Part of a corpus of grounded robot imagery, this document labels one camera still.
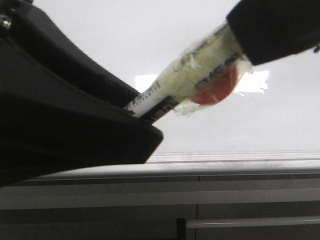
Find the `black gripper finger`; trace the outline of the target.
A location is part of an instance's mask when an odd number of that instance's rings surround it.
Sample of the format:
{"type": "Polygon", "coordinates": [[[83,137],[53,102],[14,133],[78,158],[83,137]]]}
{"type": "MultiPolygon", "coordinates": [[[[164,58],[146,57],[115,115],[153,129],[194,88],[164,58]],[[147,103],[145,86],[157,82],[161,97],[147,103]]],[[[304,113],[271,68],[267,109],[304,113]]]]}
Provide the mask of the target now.
{"type": "Polygon", "coordinates": [[[318,0],[241,0],[226,20],[254,66],[320,43],[318,0]]]}
{"type": "Polygon", "coordinates": [[[137,95],[32,1],[1,1],[2,187],[67,170],[145,163],[163,134],[124,109],[137,95]]]}

